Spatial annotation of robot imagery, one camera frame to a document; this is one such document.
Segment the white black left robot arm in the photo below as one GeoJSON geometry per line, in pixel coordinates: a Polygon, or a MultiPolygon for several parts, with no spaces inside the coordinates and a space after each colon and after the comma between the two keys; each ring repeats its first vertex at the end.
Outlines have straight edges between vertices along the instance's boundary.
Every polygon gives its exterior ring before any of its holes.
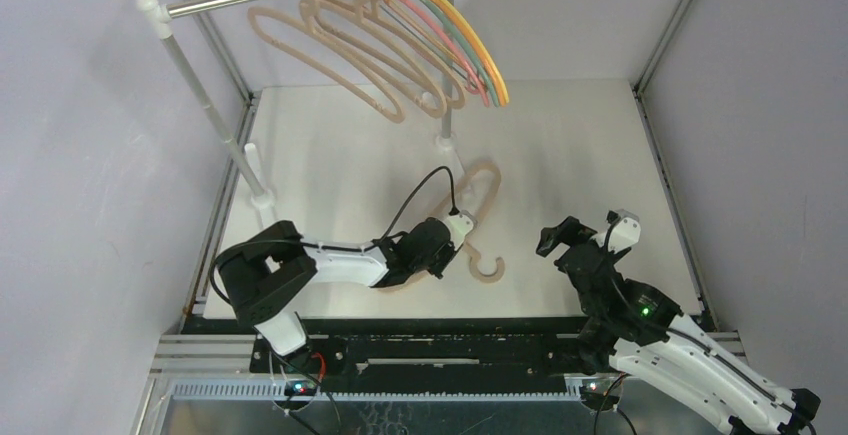
{"type": "Polygon", "coordinates": [[[238,323],[269,343],[277,363],[298,372],[310,364],[313,347],[289,305],[305,287],[391,288],[420,272],[440,278],[474,227],[470,215],[455,210],[367,244],[331,245],[305,239],[284,220],[224,250],[214,264],[238,323]]]}

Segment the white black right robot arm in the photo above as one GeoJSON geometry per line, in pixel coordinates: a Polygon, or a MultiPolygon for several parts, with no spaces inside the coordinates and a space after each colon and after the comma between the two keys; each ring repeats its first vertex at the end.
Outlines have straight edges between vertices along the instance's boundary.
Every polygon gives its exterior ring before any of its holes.
{"type": "Polygon", "coordinates": [[[537,255],[555,261],[576,290],[587,321],[577,356],[587,374],[613,369],[636,377],[687,406],[722,434],[814,433],[820,398],[806,388],[769,381],[715,341],[656,287],[616,268],[640,241],[642,224],[611,211],[595,230],[568,216],[540,232],[537,255]]]}

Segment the right rack post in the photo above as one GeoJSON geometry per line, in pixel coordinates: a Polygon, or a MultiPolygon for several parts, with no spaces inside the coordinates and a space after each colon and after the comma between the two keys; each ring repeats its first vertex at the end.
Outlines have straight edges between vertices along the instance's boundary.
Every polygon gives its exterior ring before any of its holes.
{"type": "MultiPolygon", "coordinates": [[[[442,79],[442,89],[447,97],[454,94],[454,90],[448,76],[444,76],[442,79]]],[[[453,139],[452,122],[452,109],[448,108],[444,116],[441,118],[441,128],[436,137],[437,146],[444,152],[454,149],[455,142],[453,139]]]]}

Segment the rack post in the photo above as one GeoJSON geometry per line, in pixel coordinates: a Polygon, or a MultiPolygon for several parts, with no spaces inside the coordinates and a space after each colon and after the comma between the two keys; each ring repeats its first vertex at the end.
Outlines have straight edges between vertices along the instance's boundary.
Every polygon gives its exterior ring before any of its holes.
{"type": "Polygon", "coordinates": [[[265,180],[258,147],[248,142],[241,145],[233,132],[226,126],[221,114],[207,93],[196,71],[187,59],[170,26],[171,17],[166,7],[158,0],[136,0],[137,10],[145,17],[179,73],[200,104],[204,114],[225,146],[230,159],[251,190],[250,203],[257,213],[261,227],[269,228],[278,221],[276,196],[265,180]]]}
{"type": "MultiPolygon", "coordinates": [[[[454,94],[454,90],[448,76],[444,76],[442,79],[442,89],[447,97],[454,94]]],[[[454,149],[455,142],[453,139],[452,122],[452,109],[448,108],[444,116],[441,118],[441,128],[436,137],[437,146],[444,152],[454,149]]]]}

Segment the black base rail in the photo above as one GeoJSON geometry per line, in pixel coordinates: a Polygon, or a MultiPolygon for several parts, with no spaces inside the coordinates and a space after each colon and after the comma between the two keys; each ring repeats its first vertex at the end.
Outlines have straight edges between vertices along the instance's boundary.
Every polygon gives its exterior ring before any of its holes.
{"type": "Polygon", "coordinates": [[[334,395],[576,396],[584,316],[318,319],[291,364],[334,395]]]}

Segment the left rack post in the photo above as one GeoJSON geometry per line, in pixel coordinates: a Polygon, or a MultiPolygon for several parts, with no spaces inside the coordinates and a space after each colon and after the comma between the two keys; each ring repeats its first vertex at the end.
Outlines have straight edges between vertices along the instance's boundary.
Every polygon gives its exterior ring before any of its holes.
{"type": "Polygon", "coordinates": [[[136,0],[137,10],[145,17],[179,73],[200,104],[204,114],[225,146],[230,159],[251,190],[250,203],[257,213],[261,227],[269,228],[278,221],[276,196],[265,180],[258,147],[248,142],[241,145],[233,132],[226,126],[221,114],[207,93],[196,71],[187,59],[170,26],[171,17],[166,7],[158,0],[136,0]]]}

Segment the aluminium frame rail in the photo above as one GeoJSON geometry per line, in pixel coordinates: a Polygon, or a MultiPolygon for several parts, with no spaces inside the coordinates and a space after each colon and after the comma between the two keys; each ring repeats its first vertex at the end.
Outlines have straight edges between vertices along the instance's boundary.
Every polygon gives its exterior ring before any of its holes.
{"type": "Polygon", "coordinates": [[[158,344],[133,430],[192,433],[708,433],[678,399],[578,363],[580,321],[312,319],[281,364],[210,322],[158,344]]]}

